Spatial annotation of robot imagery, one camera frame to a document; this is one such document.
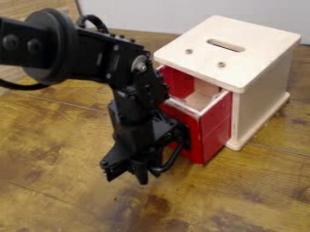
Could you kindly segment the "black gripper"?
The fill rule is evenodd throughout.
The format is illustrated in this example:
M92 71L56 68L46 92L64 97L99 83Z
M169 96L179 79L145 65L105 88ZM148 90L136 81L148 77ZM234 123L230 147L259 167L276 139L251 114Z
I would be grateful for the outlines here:
M115 180L124 172L135 175L140 185L148 184L148 172L159 177L171 168L171 160L163 161L160 140L173 129L180 128L180 123L157 111L145 122L124 125L116 108L116 103L109 103L109 119L113 128L113 146L99 162L107 181Z

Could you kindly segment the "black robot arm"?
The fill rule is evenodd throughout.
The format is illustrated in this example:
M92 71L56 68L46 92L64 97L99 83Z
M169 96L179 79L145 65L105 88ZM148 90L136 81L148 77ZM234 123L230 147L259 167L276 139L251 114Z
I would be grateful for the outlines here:
M160 110L169 87L144 47L111 34L96 16L73 22L46 8L22 21L0 17L0 64L21 67L36 80L20 85L0 79L10 90L40 90L67 80L109 86L115 143L99 162L107 180L129 172L145 185L148 175L160 176L171 168L184 139L179 123Z

